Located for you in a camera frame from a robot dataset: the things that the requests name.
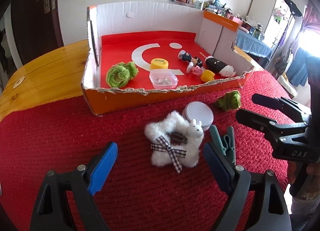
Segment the small green yarn scrunchie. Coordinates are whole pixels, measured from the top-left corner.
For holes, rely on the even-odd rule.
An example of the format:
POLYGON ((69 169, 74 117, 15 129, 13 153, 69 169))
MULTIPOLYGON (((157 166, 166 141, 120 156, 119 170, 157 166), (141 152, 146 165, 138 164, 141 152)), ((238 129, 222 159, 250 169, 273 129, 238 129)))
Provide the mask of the small green yarn scrunchie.
POLYGON ((227 92, 217 98, 214 104, 223 111, 237 110, 241 107, 241 94, 238 90, 227 92))

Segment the white fluffy star plush clip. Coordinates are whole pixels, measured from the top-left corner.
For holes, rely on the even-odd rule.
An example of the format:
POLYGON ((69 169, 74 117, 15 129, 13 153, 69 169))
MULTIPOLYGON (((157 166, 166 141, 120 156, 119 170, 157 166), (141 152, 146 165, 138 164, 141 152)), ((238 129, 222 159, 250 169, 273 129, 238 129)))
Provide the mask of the white fluffy star plush clip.
POLYGON ((165 119, 147 124, 144 134, 151 142, 151 163, 154 166, 172 164, 180 173, 184 167, 193 168, 198 164, 204 138, 200 120, 188 121, 177 111, 172 111, 165 119))

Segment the yellow toy figurine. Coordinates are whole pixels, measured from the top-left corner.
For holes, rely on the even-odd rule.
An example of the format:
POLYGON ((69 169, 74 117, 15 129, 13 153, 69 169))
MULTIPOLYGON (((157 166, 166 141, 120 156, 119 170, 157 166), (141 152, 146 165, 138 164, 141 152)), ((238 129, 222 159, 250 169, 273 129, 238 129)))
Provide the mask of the yellow toy figurine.
POLYGON ((214 80, 214 77, 215 77, 215 73, 213 73, 212 71, 210 70, 204 70, 203 74, 201 74, 201 80, 203 82, 210 82, 210 81, 213 81, 214 80))

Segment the black white bowling pin doll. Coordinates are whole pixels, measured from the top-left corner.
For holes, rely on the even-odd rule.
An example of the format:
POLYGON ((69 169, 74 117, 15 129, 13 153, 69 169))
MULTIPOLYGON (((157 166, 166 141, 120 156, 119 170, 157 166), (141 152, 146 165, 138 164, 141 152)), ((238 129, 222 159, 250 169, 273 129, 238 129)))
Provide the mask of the black white bowling pin doll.
POLYGON ((205 59, 205 64, 208 70, 211 70, 222 77, 229 78, 236 75, 236 71, 234 70, 233 66, 227 65, 223 61, 216 59, 211 55, 205 59))

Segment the large green yarn scrunchie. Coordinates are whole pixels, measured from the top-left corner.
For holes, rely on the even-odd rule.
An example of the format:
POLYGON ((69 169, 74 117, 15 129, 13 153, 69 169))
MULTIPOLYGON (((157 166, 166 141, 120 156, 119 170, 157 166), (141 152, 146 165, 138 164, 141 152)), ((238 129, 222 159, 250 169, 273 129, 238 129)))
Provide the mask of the large green yarn scrunchie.
POLYGON ((138 68, 132 61, 117 63, 108 70, 106 83, 111 88, 125 87, 130 80, 136 78, 138 72, 138 68))

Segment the clear plastic earring box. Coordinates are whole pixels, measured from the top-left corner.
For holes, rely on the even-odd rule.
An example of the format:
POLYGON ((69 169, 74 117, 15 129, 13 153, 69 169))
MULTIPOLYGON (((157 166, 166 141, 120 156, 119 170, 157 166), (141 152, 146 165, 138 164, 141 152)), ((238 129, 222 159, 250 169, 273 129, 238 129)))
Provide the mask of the clear plastic earring box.
POLYGON ((149 79, 157 90, 175 89, 178 84, 178 78, 169 69, 151 70, 149 79))

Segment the pink doll figurine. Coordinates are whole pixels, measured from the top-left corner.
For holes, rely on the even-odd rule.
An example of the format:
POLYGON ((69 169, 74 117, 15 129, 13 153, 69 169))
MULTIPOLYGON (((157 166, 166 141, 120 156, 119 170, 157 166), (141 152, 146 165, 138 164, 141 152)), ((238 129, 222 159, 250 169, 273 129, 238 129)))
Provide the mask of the pink doll figurine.
POLYGON ((187 66, 187 73, 194 74, 196 76, 201 76, 206 69, 204 67, 199 67, 198 65, 194 65, 193 62, 190 62, 187 66))

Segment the yellow round tin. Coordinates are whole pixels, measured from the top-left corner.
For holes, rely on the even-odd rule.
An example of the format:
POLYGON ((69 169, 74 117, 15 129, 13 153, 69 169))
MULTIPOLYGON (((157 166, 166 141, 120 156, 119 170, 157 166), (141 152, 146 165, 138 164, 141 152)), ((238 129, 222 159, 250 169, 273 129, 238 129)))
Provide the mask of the yellow round tin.
POLYGON ((169 62, 163 58, 154 58, 150 63, 150 70, 168 69, 169 62))

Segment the black haired doll figurine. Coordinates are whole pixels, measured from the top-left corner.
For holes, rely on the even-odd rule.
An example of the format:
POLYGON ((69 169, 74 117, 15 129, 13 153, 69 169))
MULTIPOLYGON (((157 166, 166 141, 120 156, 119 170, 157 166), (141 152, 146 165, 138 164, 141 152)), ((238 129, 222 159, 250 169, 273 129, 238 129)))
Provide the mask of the black haired doll figurine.
POLYGON ((188 62, 188 67, 199 67, 203 66, 203 62, 199 57, 193 57, 190 53, 181 50, 178 54, 178 59, 188 62))

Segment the teal hair claw clip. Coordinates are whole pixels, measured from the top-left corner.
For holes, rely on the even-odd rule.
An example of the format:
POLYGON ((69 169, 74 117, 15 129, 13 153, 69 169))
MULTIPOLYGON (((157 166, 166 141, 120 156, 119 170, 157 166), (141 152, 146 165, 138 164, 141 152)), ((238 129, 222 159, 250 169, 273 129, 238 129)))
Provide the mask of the teal hair claw clip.
POLYGON ((217 127, 215 125, 211 125, 209 132, 212 141, 218 150, 223 154, 223 156, 228 158, 231 165, 236 165, 234 128, 229 126, 227 128, 227 133, 220 136, 217 127))

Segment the red knitted table cloth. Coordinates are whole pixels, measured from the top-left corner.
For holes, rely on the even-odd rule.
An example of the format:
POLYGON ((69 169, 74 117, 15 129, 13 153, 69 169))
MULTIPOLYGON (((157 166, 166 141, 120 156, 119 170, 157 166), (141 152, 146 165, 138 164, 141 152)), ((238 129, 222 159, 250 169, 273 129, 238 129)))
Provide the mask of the red knitted table cloth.
POLYGON ((177 172, 151 163, 149 122, 198 100, 213 106, 223 91, 93 115, 83 97, 9 114, 1 121, 1 205, 28 230, 41 183, 50 170, 69 172, 114 141, 118 158, 94 196, 111 230, 209 230, 226 201, 207 163, 177 172))

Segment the white round compact case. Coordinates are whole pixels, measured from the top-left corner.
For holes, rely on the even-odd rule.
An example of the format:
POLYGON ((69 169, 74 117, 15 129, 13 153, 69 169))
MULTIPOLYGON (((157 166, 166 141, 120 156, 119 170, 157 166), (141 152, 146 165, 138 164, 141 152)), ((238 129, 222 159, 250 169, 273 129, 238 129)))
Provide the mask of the white round compact case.
POLYGON ((207 131, 213 123, 214 114, 211 108, 203 102, 194 101, 186 105, 182 112, 183 117, 190 122, 195 119, 202 122, 202 128, 207 131))

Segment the blue cloth side table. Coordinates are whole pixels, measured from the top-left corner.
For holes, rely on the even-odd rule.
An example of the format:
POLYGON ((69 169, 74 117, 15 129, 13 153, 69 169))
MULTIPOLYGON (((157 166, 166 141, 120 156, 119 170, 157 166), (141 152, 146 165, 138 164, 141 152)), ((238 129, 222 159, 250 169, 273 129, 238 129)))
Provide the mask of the blue cloth side table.
POLYGON ((251 34, 238 30, 235 45, 247 54, 270 60, 272 49, 251 34))

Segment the white wardrobe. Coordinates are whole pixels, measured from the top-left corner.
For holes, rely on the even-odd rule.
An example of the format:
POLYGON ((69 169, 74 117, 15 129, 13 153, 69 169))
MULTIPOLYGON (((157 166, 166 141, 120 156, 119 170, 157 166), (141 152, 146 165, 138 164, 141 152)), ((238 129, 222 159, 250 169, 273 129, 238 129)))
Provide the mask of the white wardrobe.
POLYGON ((275 50, 283 36, 291 12, 284 0, 252 0, 247 18, 252 26, 261 24, 263 43, 275 50))

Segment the orange cardboard box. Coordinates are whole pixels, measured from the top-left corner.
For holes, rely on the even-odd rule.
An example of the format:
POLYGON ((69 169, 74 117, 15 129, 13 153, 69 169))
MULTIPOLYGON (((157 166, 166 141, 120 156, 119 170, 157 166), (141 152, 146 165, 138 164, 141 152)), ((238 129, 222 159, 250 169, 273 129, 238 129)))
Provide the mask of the orange cardboard box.
POLYGON ((81 87, 95 115, 166 100, 241 87, 254 67, 235 48, 239 25, 229 19, 190 8, 160 2, 115 2, 87 9, 89 54, 81 87), (236 75, 203 82, 187 73, 181 50, 204 60, 213 56, 233 66, 236 75), (157 90, 149 79, 154 58, 169 62, 178 78, 175 89, 157 90), (135 63, 139 72, 125 87, 106 83, 108 70, 117 63, 135 63))

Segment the small wooden tag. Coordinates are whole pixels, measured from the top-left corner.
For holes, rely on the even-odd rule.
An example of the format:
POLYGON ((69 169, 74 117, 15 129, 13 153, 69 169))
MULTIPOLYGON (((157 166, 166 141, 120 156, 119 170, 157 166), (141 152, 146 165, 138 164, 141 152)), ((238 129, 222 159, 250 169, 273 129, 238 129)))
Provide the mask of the small wooden tag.
POLYGON ((24 80, 25 80, 25 76, 23 76, 20 79, 16 80, 16 82, 14 83, 13 89, 16 89, 18 86, 20 86, 23 83, 24 80))

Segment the dark brown door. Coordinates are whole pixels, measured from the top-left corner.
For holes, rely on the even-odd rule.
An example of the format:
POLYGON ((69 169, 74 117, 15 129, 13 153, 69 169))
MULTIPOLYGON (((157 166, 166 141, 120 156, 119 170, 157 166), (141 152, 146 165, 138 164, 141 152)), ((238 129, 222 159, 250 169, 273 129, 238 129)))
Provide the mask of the dark brown door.
POLYGON ((63 46, 57 0, 13 0, 11 24, 23 65, 63 46))

